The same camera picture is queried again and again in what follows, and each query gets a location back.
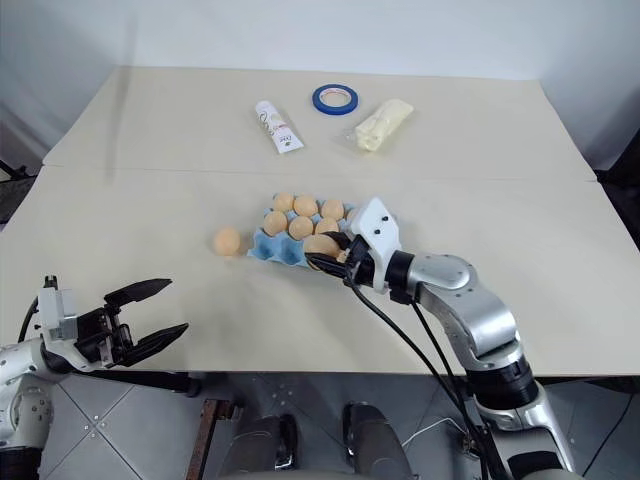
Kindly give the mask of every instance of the blue egg carton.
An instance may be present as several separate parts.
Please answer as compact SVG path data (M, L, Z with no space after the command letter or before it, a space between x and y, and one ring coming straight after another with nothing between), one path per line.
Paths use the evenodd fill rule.
M324 200L316 200L318 204L318 211L322 208ZM344 211L346 214L352 210L355 206L350 203L344 203ZM266 208L264 210L264 216L269 212L272 212L272 208ZM299 215L294 210L285 212L289 223L298 217ZM316 213L311 218L311 221L316 225L322 217ZM347 221L343 218L338 221L338 229L342 232L347 225ZM280 232L273 237L270 237L262 228L257 228L253 233L253 248L247 252L248 257L255 257L258 260L284 263L285 265L309 267L303 251L304 240L293 239L288 231Z

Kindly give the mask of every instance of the egg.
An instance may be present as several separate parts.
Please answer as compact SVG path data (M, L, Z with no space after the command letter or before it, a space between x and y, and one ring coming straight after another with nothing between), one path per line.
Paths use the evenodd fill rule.
M340 254L340 246L328 235L310 235L304 239L304 253L324 253L333 258Z
M289 224L289 235L295 240L302 240L313 233L313 222L309 217L296 217Z
M267 213L264 217L264 222L262 222L262 229L270 237L285 231L287 229L287 216L278 211Z
M230 257L240 252L240 232L233 227L225 227L216 233L213 249L218 255Z
M323 218L316 224L316 233L324 233L324 232L339 232L338 222L336 222L333 218L327 217Z
M320 213L324 218L340 220L344 217L344 205L342 205L340 200L333 198L322 204L322 210L320 210Z
M293 201L293 209L298 215L310 217L318 213L318 204L311 195L300 195Z
M273 197L273 209L279 212L293 210L293 195L287 192L280 192Z

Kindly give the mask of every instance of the wire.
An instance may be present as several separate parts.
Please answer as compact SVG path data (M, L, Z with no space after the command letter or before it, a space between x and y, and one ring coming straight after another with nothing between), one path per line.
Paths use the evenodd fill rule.
M422 428L420 430L418 430L416 433L414 433L413 435L411 435L409 438L407 438L404 442L402 442L402 448L406 447L407 445L409 445L409 443L411 443L411 441L416 438L418 435L423 434L424 432L427 432L429 430L431 430L434 427L437 427L438 425L440 425L441 423L444 422L449 422L451 423L454 427L456 427L461 433L463 433L464 435L467 435L468 432L464 431L462 429L462 427L460 425L458 425L456 423L456 421L451 418L451 417L446 417L446 418L441 418L440 420L438 420L435 423L432 423L431 425L429 425L428 427Z
M31 317L33 317L34 313L38 311L38 297L34 298L33 302L29 306L29 310L27 310L27 314L22 321L22 327L20 328L20 335L18 335L18 343L24 342L25 337L27 336L27 330L29 329L29 322L31 321Z
M425 354L422 353L422 350L418 348L418 346L407 336L406 333L402 331L400 327L398 327L398 325L393 320L391 320L391 318L389 318L389 316L387 316L387 314L385 314L382 310L380 310L371 300L369 300L360 291L360 289L356 286L356 284L353 281L351 270L348 268L346 269L346 272L345 272L345 280L347 282L347 285L351 288L353 293L356 295L356 297L358 297L358 299L362 303L364 303L365 306L369 308L369 310L375 313L389 327L391 327L391 329L415 352L415 354L418 355L420 360L422 360L422 362L427 366L431 374L435 377L435 379L440 384L442 389L446 392L451 402L453 402L453 404L457 407L458 411L462 414L465 424L469 429L469 434L475 440L478 450L480 451L480 469L482 472L482 480L487 480L489 478L489 474L488 474L487 462L485 458L486 449L485 449L484 441L483 441L482 435L480 434L476 426L473 424L473 422L469 418L469 414L467 413L467 409L464 403L460 404L458 402L458 399L456 398L456 396L451 392L451 390L449 389L449 386L442 379L442 377L440 376L438 371L435 369L433 364L429 361L429 359L425 356Z
M378 315L378 317L380 317L384 323L386 323L389 327L391 327L391 329L398 334L398 336L404 340L404 342L409 345L409 347L411 348L411 350L413 350L416 355L418 355L418 357L420 357L420 360L422 360L422 362L427 366L427 368L429 369L429 371L431 372L431 374L435 377L435 379L437 380L437 382L440 384L440 386L442 387L442 389L447 393L447 395L449 396L449 398L451 399L451 401L454 403L454 405L456 407L458 407L458 410L460 410L460 405L458 405L458 401L456 400L456 397L454 396L454 394L451 392L451 390L449 389L449 386L445 383L445 381L442 379L442 377L440 376L440 374L438 373L438 371L435 369L435 367L433 366L433 364L429 361L429 359L425 356L424 353L422 353L422 350L420 350L420 348L418 348L418 346L413 343L413 340L411 340L406 333L404 333L402 331L402 329L400 327L398 327L398 325L396 325L396 323L391 320L391 318L389 318L387 316L386 313L384 313L382 310L380 310L371 300L369 300L361 291L360 289L356 286L356 284L353 282L353 278L351 277L350 273L347 273L346 275L346 280L347 280L347 284L349 285L349 287L351 288L351 290L353 290L353 293L355 293L356 297L358 297L358 299L364 303L369 310L371 310L373 313L375 313L376 315Z
M464 400L462 399L462 393L460 392L460 388L459 388L459 386L458 386L458 384L456 382L456 377L453 374L453 371L451 370L451 365L449 365L449 361L447 360L447 357L444 355L444 352L442 351L442 348L440 348L440 344L438 343L438 340L436 339L436 336L433 334L433 331L431 330L431 327L429 327L429 324L427 323L427 320L424 318L424 315L420 311L420 308L418 307L416 302L412 301L411 302L411 306L413 307L413 311L418 316L418 319L420 319L420 323L422 324L422 327L424 328L425 332L427 332L427 335L429 336L429 339L431 340L431 343L435 347L436 352L438 352L438 356L440 357L440 361L444 365L444 369L447 371L447 376L449 377L449 381L451 382L451 386L453 388L453 391L456 394L456 397L458 399L458 403L460 405L464 406L464 408L466 409L466 406L464 404Z
M453 388L453 391L454 391L454 393L456 395L456 398L458 399L458 404L460 405L459 410L462 413L462 417L463 417L463 419L465 421L465 424L467 425L467 427L469 428L470 433L472 434L471 436L474 438L474 440L478 444L478 450L481 453L481 455L480 455L480 467L482 469L482 478L485 479L488 476L488 472L487 472L486 460L485 460L485 457L484 457L485 452L486 452L485 445L484 445L484 440L483 440L480 432L478 432L478 429L475 427L475 425L471 421L471 418L469 417L469 412L467 411L467 406L465 405L464 400L462 398L462 392L460 392L460 388L459 388L459 385L458 385L458 383L456 381L456 377L453 374L453 371L451 370L451 365L449 364L449 361L447 360L447 357L445 356L444 352L442 351L442 348L440 347L440 343L438 343L438 340L436 339L436 336L433 334L433 330L431 330L431 327L429 327L429 324L427 323L427 320L424 318L424 315L420 311L420 308L418 307L416 302L411 301L411 306L413 307L413 311L418 316L418 319L420 320L420 323L422 324L422 327L424 328L425 332L427 332L427 335L429 336L429 339L431 340L431 343L433 344L434 348L436 349L436 352L438 352L438 356L440 357L440 361L442 362L442 364L444 365L445 370L447 371L447 376L449 377L449 381L451 382L451 386Z
M591 458L591 461L589 462L589 465L587 465L587 468L584 469L584 473L582 474L583 477L587 476L587 473L589 472L589 469L593 465L593 462L596 461L596 458L598 458L598 455L600 455L600 452L602 451L602 449L606 445L606 443L609 440L609 438L611 437L611 435L613 435L613 432L616 431L616 428L618 428L618 426L622 423L622 420L624 420L625 415L629 411L629 407L631 407L631 402L633 401L633 397L634 396L635 396L635 393L632 393L631 395L629 395L629 400L627 401L627 405L626 405L626 407L624 407L624 410L622 411L622 414L620 415L620 418L618 419L616 424L613 426L613 428L609 431L609 433L607 433L607 436L604 437L604 440L602 441L602 443L600 444L600 446L596 450L596 453L593 455L593 458Z

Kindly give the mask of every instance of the tube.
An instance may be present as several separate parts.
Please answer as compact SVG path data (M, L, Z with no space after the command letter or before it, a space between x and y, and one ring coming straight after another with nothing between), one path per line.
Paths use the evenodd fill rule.
M278 153L287 153L304 147L303 143L291 131L271 102L263 100L256 104L258 120L262 123Z

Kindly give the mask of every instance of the black cable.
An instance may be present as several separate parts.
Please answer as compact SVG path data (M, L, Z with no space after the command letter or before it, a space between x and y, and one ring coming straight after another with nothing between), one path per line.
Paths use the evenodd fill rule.
M464 405L464 400L462 399L462 393L460 392L460 388L458 387L458 385L456 383L455 375L453 374L453 371L451 370L451 365L449 365L449 361L447 360L447 357L445 357L444 352L442 351L442 348L440 347L440 344L438 343L438 340L436 339L435 335L433 334L433 331L431 330L431 327L429 327L429 324L427 323L427 320L424 318L424 315L420 311L420 308L418 307L416 302L411 301L411 306L413 307L413 311L416 312L416 315L418 316L418 319L420 320L420 323L422 324L422 328L424 328L424 331L427 332L427 335L429 335L429 339L431 340L431 343L433 344L434 348L436 349L436 352L438 352L438 356L440 357L440 361L444 365L444 369L447 371L447 376L449 377L449 381L451 382L451 385L453 387L453 391L456 394L456 397L458 398L458 403L460 403L461 405Z
M422 324L422 328L424 328L425 332L427 332L427 335L429 336L429 339L431 340L431 343L433 344L434 348L436 349L436 352L438 352L438 356L440 357L440 361L442 362L442 365L444 365L445 370L447 371L447 376L449 377L449 381L451 382L451 385L453 387L453 391L456 395L456 398L458 399L458 403L460 404L460 410L461 410L461 414L462 417L465 420L465 423L467 424L467 428L469 428L469 424L473 425L473 422L471 421L471 417L469 417L469 412L467 411L467 406L464 403L464 399L462 398L462 392L460 391L460 388L456 382L456 378L455 375L453 374L453 370L451 370L451 365L449 364L449 361L447 360L447 357L445 356L444 352L442 351L442 348L440 347L440 343L438 342L438 340L436 339L436 336L433 334L433 330L431 330L431 327L429 326L429 324L427 323L426 318L424 318L424 315L422 314L422 312L420 311L420 308L418 307L418 305L416 304L416 302L414 302L413 300L411 301L411 307L413 307L413 311L416 313L416 315L418 316L418 319L420 320L420 323ZM486 452L485 446L484 446L484 442L482 440L482 438L480 437L480 432L477 432L476 430L476 434L478 436L478 438L475 438L476 442L478 443L478 449L481 452L481 456L480 456L480 467L482 468L482 478L486 478L487 476L487 465L484 462L484 454Z
M449 386L445 383L445 381L442 379L442 377L440 376L440 374L438 373L438 371L435 369L435 367L433 366L433 364L429 361L429 359L425 356L424 353L422 353L422 350L420 350L420 348L413 343L413 340L411 340L406 333L404 333L402 331L402 329L400 327L398 327L398 325L391 320L391 318L389 318L387 316L386 313L384 313L382 310L380 310L371 300L369 300L361 291L360 289L356 286L356 284L353 282L353 278L351 277L350 274L347 274L346 276L346 280L347 280L347 284L349 285L349 287L351 288L351 290L353 290L353 293L356 294L356 297L358 297L358 299L364 303L367 308L369 308L369 310L371 310L373 313L375 313L378 317L380 317L384 323L386 323L389 327L391 327L391 329L402 339L404 340L404 342L409 345L409 347L411 347L411 350L413 350L415 352L416 355L418 355L418 357L420 357L420 360L422 360L422 362L427 366L427 368L429 369L429 371L431 372L431 374L435 377L435 379L438 381L438 383L440 384L440 386L442 387L442 389L447 393L447 395L449 396L449 398L451 399L451 401L454 403L454 405L456 407L458 407L458 410L460 409L460 405L458 405L458 401L456 400L454 394L451 392Z
M609 438L611 437L611 435L613 435L613 432L616 431L616 428L618 428L618 426L620 426L620 424L622 423L622 420L624 420L625 415L629 411L629 407L631 407L631 402L633 401L633 397L634 396L635 396L635 393L632 393L631 395L629 395L629 400L627 401L627 406L624 407L624 410L622 411L622 414L620 415L620 418L618 419L616 424L613 426L613 428L609 431L609 433L607 433L607 436L604 437L604 440L602 441L602 443L600 444L600 446L596 450L596 453L593 455L593 458L591 458L591 461L589 462L589 465L587 465L587 468L584 469L584 473L582 474L583 477L587 476L587 473L589 472L589 469L593 465L593 462L596 461L596 458L598 458L598 455L600 455L600 452L602 451L602 449L606 445L606 443L609 440Z
M468 414L468 412L466 410L464 402L463 403L459 403L458 402L458 399L451 392L451 390L449 389L449 386L445 383L445 381L442 379L442 377L440 376L438 371L435 369L433 364L425 356L425 354L422 352L422 350L420 350L420 348L418 348L418 346L413 342L413 340L411 340L407 336L407 334L404 333L404 331L402 331L402 329L400 327L398 327L398 325L393 320L391 320L391 318L389 316L387 316L387 314L385 314L382 310L380 310L373 302L371 302L371 300L369 300L360 291L358 286L356 286L356 284L354 283L351 271L348 268L346 269L345 280L347 282L347 285L351 288L351 290L353 290L353 293L356 295L356 297L358 297L358 299L362 303L364 303L367 306L367 308L369 308L369 310L371 310L373 313L375 313L389 327L391 327L391 329L415 352L415 354L418 355L420 360L422 360L422 362L427 366L427 368L429 369L431 374L438 381L438 383L440 384L442 389L447 393L447 396L449 397L451 402L453 402L453 404L458 408L458 411L462 415L462 417L463 417L463 419L465 421L465 424L467 425L467 429L469 430L470 435L476 441L478 450L480 451L480 469L481 469L481 473L482 473L482 480L487 480L489 477L488 477L488 469L487 469L486 458L485 458L486 449L484 448L483 438L482 438L480 432L478 431L478 429L476 428L476 426L473 424L473 422L469 418L469 414Z
M27 330L29 329L29 322L31 321L31 317L38 311L38 297L34 298L33 302L29 306L29 310L27 310L27 314L22 321L22 327L20 328L20 335L18 335L18 343L24 342L25 337L27 336Z

